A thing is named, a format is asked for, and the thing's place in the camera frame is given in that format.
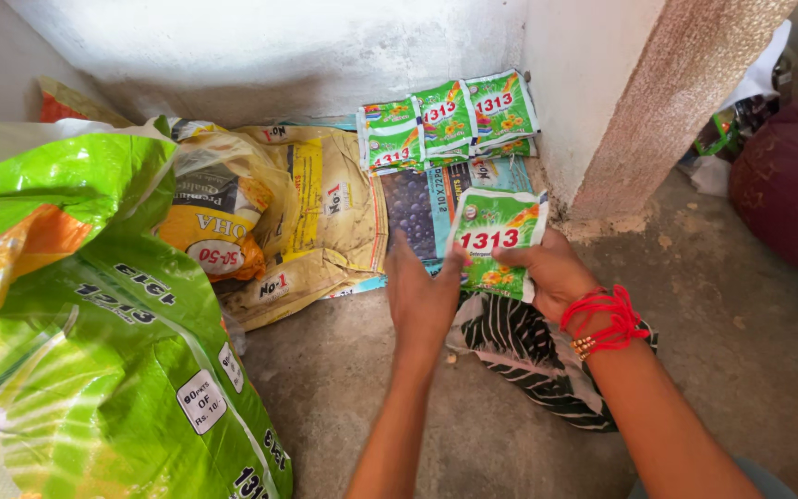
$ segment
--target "right hand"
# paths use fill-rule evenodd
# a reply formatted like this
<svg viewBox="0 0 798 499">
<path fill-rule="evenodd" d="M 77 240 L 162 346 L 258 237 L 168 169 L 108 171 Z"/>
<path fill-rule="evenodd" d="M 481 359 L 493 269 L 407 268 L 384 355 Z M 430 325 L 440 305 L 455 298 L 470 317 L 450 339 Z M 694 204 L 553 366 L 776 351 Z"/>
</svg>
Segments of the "right hand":
<svg viewBox="0 0 798 499">
<path fill-rule="evenodd" d="M 569 305 L 599 286 L 562 232 L 547 228 L 539 246 L 495 249 L 491 255 L 507 267 L 525 267 L 535 281 L 532 304 L 558 324 Z"/>
</svg>

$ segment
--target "left hand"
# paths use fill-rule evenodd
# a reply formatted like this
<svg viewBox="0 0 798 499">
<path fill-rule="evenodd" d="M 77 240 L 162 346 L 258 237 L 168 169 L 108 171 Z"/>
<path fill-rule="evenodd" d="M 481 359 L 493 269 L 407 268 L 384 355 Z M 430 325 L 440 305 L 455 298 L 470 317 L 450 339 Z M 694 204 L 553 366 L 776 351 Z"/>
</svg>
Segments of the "left hand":
<svg viewBox="0 0 798 499">
<path fill-rule="evenodd" d="M 393 237 L 395 243 L 385 264 L 387 298 L 396 331 L 393 369 L 428 375 L 458 310 L 464 257 L 451 251 L 438 276 L 432 278 L 409 247 L 405 232 L 396 231 Z"/>
</svg>

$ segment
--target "yellow sack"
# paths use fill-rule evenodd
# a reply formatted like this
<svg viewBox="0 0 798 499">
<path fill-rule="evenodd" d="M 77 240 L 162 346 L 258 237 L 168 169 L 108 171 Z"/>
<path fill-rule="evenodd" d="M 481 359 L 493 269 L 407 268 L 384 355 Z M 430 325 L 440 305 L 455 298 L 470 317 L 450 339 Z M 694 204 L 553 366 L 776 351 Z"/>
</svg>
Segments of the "yellow sack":
<svg viewBox="0 0 798 499">
<path fill-rule="evenodd" d="M 246 330 L 297 312 L 348 281 L 383 273 L 387 207 L 381 180 L 359 168 L 357 134 L 287 125 L 235 131 L 290 172 L 301 204 L 294 232 L 268 259 L 262 279 L 240 289 L 216 287 Z"/>
<path fill-rule="evenodd" d="M 190 127 L 181 124 L 179 134 L 172 125 L 180 139 L 175 197 L 157 234 L 196 260 L 212 282 L 260 279 L 266 257 L 287 242 L 282 232 L 294 229 L 299 203 L 291 176 L 247 136 L 214 123 L 214 131 L 183 133 Z"/>
</svg>

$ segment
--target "concrete floor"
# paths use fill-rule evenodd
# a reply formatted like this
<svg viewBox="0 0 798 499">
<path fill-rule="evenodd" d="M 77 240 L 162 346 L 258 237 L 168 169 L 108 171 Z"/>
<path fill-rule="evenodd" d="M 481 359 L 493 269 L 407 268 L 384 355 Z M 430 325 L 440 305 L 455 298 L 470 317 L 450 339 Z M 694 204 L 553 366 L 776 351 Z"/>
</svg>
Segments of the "concrete floor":
<svg viewBox="0 0 798 499">
<path fill-rule="evenodd" d="M 628 288 L 722 445 L 798 493 L 798 272 L 676 170 L 651 206 L 644 232 L 577 249 L 602 282 Z M 385 293 L 317 302 L 248 343 L 248 376 L 294 459 L 294 497 L 340 497 L 387 385 Z M 474 356 L 439 367 L 417 497 L 620 498 L 635 480 L 619 434 L 566 425 Z"/>
</svg>

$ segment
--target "hand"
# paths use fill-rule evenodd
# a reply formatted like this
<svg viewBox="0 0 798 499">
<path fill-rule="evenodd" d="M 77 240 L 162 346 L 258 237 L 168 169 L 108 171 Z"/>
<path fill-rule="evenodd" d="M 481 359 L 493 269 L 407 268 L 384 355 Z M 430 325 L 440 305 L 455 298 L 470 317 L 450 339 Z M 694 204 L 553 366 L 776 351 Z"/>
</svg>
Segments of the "hand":
<svg viewBox="0 0 798 499">
<path fill-rule="evenodd" d="M 495 249 L 491 255 L 507 267 L 526 267 L 535 281 L 533 305 L 551 323 L 568 306 L 599 286 L 562 232 L 547 228 L 539 246 Z"/>
<path fill-rule="evenodd" d="M 430 277 L 411 251 L 405 232 L 396 231 L 387 255 L 387 298 L 396 330 L 393 369 L 411 367 L 428 374 L 445 342 L 460 295 L 462 255 L 445 256 L 442 270 Z"/>
</svg>

